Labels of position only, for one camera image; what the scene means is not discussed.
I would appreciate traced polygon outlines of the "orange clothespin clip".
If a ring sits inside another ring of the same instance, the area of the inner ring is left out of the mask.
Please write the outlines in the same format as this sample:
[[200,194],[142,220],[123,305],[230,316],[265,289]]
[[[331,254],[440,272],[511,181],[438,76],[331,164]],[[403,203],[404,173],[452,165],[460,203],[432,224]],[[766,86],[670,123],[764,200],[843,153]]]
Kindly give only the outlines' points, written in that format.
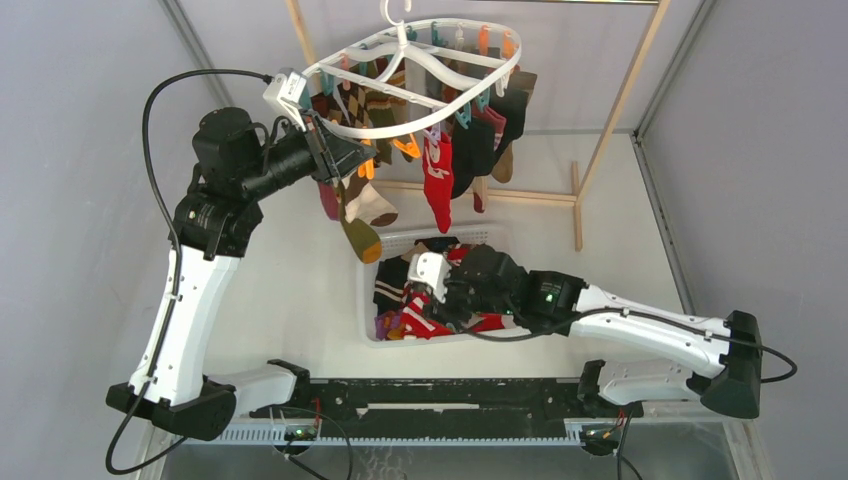
[[416,136],[412,133],[395,137],[391,143],[408,161],[418,159],[422,155]]
[[361,143],[371,149],[370,157],[359,165],[357,175],[366,180],[373,180],[375,177],[375,157],[377,154],[376,147],[370,139],[362,139]]

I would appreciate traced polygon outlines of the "tan brown sock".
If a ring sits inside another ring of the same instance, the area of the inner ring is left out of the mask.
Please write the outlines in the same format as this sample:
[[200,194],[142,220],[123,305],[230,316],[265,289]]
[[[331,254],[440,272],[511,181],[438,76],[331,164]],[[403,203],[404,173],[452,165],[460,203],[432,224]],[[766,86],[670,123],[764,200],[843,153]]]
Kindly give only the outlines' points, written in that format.
[[364,177],[356,173],[343,179],[345,220],[358,219],[370,226],[385,227],[398,218],[397,209]]

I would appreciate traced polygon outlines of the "olive and orange sock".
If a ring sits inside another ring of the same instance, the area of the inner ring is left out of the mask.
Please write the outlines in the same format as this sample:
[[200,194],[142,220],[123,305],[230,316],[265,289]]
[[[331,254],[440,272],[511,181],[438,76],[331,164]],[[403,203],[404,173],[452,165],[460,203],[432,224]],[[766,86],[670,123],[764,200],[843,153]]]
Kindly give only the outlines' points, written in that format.
[[363,264],[377,262],[382,256],[382,242],[373,228],[359,218],[351,221],[346,217],[346,190],[341,181],[335,187],[338,205],[338,220],[354,254]]

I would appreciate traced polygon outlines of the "white round clip hanger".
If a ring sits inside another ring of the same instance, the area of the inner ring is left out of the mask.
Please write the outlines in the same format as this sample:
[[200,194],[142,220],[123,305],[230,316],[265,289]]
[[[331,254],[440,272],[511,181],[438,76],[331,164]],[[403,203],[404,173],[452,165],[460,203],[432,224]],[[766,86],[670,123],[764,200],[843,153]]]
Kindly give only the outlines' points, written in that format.
[[[468,117],[470,103],[482,101],[492,89],[505,94],[513,70],[522,55],[522,39],[513,29],[459,18],[436,18],[407,23],[390,16],[387,1],[379,4],[381,17],[390,26],[358,44],[314,62],[302,77],[340,80],[415,104],[429,113],[406,123],[365,128],[345,127],[327,120],[332,133],[353,140],[393,139],[415,134],[462,112]],[[448,48],[420,43],[411,31],[453,27],[458,32],[478,30],[477,54],[461,46]]]

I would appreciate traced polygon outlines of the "red white striped sock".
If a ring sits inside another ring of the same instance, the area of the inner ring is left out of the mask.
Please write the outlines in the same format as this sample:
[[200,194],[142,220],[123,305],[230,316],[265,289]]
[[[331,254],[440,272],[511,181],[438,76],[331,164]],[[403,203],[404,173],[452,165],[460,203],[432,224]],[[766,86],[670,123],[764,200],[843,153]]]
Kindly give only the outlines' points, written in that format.
[[389,328],[387,339],[431,340],[437,337],[459,334],[463,329],[484,333],[517,327],[512,315],[500,313],[473,313],[469,320],[460,322],[460,327],[450,326],[447,320],[436,320],[433,313],[425,312],[425,308],[429,304],[429,299],[423,294],[413,294],[396,315],[398,325]]

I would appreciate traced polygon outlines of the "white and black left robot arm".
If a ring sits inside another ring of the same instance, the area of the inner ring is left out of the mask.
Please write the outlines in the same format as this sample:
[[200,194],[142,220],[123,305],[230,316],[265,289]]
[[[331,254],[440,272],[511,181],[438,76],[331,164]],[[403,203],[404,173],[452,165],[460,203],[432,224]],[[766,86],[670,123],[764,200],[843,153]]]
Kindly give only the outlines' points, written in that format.
[[266,128],[235,107],[204,116],[192,145],[198,161],[173,214],[154,329],[136,371],[108,389],[106,403],[174,435],[210,441],[235,416],[276,405],[298,417],[313,401],[282,361],[224,376],[203,371],[223,294],[262,221],[261,201],[304,178],[342,179],[376,151],[335,135],[314,112],[303,128]]

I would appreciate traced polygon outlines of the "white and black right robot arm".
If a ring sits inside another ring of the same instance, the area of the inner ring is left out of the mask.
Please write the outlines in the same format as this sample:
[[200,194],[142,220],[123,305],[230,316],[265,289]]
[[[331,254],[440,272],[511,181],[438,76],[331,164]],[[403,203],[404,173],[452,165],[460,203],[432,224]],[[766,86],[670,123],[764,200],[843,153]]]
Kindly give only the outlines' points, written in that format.
[[734,310],[724,318],[677,314],[624,299],[584,279],[526,270],[508,254],[483,245],[457,265],[442,254],[414,255],[408,280],[425,294],[433,319],[471,331],[471,317],[511,313],[522,334],[497,342],[547,335],[592,338],[651,354],[648,361],[592,360],[578,388],[592,416],[645,401],[697,401],[726,417],[760,415],[764,346],[756,317]]

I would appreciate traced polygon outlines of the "pink and purple hanging sock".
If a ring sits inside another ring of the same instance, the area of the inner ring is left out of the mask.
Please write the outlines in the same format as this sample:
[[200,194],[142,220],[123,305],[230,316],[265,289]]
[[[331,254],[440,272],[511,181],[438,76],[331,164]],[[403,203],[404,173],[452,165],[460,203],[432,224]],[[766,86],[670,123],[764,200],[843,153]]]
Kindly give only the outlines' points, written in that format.
[[339,201],[334,188],[331,185],[317,182],[319,198],[325,215],[331,221],[338,221],[339,218]]

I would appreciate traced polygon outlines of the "brown striped hanging sock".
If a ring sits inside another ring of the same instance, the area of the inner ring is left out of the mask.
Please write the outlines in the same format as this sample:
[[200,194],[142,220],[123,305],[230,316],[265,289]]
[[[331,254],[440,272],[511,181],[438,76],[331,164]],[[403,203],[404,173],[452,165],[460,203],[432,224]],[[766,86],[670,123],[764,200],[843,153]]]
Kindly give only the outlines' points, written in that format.
[[[368,64],[367,76],[376,78],[388,67],[389,60],[386,57],[378,58]],[[388,84],[404,88],[406,83],[405,64],[400,66],[388,79]],[[397,117],[407,107],[407,101],[370,88],[366,89],[366,111],[372,128],[394,126],[398,123]],[[383,138],[376,140],[377,155],[374,162],[377,167],[392,163],[392,139]]]

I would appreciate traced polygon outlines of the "black sock in basket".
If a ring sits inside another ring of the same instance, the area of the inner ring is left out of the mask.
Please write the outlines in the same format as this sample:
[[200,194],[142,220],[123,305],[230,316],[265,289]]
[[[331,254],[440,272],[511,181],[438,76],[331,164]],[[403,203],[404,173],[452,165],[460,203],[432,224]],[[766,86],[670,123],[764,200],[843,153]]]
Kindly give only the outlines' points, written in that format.
[[405,297],[409,261],[402,256],[395,256],[379,263],[374,281],[373,303],[377,315],[396,312]]

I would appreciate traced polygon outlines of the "white plastic laundry basket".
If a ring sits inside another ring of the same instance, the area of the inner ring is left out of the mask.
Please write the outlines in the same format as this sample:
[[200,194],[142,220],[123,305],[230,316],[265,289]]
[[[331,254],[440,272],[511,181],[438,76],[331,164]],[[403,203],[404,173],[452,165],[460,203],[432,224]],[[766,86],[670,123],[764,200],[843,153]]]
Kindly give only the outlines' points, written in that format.
[[438,253],[457,267],[474,248],[487,245],[512,252],[513,235],[499,224],[460,225],[443,235],[437,228],[381,233],[380,259],[361,264],[355,274],[355,318],[361,339],[370,347],[412,347],[468,340],[431,298],[425,284],[407,274],[416,254]]

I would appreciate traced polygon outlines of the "purple orange sock in basket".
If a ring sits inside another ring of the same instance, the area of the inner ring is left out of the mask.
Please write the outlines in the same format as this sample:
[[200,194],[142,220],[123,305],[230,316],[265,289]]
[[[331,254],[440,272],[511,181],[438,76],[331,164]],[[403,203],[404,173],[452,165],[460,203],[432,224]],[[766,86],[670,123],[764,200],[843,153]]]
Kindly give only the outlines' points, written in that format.
[[375,338],[378,341],[403,340],[406,332],[402,315],[387,311],[374,318]]

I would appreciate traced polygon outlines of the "red santa hanging sock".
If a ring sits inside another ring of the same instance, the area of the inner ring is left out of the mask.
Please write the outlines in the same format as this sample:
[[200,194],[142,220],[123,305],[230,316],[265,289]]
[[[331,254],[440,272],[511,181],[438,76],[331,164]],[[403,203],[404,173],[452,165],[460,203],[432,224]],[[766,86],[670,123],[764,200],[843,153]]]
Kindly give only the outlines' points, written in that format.
[[451,198],[455,182],[451,139],[444,133],[436,139],[431,132],[425,130],[424,145],[422,158],[424,195],[433,212],[438,230],[441,233],[447,233],[452,224]]

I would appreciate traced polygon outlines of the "black hanging sock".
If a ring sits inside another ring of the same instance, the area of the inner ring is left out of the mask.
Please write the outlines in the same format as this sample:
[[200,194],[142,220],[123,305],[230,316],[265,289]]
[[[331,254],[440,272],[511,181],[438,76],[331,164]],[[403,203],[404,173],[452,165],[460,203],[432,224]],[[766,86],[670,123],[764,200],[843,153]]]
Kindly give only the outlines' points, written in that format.
[[536,73],[520,70],[511,76],[504,95],[493,94],[483,110],[471,103],[468,127],[453,130],[452,199],[463,195],[476,178],[492,175],[511,143],[523,135],[537,79]]

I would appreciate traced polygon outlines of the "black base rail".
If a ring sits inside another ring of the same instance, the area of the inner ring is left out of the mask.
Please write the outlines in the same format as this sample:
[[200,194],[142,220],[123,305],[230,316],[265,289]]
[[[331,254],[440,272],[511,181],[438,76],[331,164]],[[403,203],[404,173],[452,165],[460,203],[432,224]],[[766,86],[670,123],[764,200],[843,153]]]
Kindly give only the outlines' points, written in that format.
[[331,435],[375,440],[509,441],[564,438],[570,421],[605,427],[643,408],[617,406],[572,378],[314,379],[295,370],[292,398],[254,419],[304,418]]

